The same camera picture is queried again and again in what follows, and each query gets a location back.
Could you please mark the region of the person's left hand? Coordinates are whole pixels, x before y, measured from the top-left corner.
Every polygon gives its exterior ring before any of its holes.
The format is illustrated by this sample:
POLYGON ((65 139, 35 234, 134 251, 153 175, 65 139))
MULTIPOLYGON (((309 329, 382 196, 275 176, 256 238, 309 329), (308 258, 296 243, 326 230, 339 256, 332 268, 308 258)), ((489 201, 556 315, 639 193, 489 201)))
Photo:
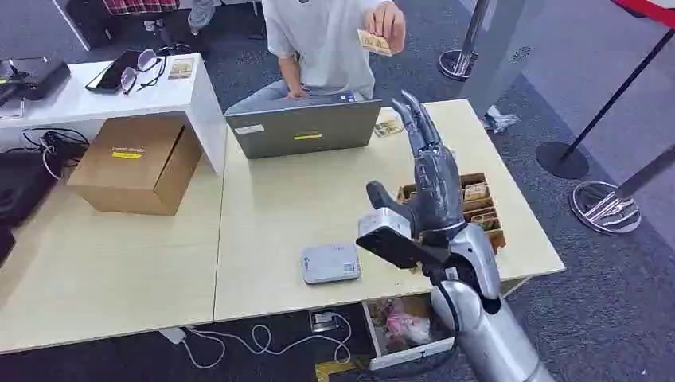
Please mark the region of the person's left hand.
POLYGON ((404 50, 406 21, 403 11, 393 1, 376 1, 365 11, 365 29, 389 44, 393 55, 404 50))

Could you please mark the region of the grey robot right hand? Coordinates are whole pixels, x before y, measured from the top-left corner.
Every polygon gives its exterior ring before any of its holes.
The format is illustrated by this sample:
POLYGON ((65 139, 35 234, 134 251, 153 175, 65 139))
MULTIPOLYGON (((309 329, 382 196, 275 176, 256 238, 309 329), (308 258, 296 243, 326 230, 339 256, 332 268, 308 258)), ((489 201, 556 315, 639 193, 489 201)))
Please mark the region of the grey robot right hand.
POLYGON ((408 202, 398 203, 378 181, 369 182, 366 193, 375 209, 390 208, 407 218, 415 239, 446 247, 466 226, 458 166, 426 107, 404 89, 401 95, 404 100, 393 98, 392 107, 408 134, 416 193, 408 202))

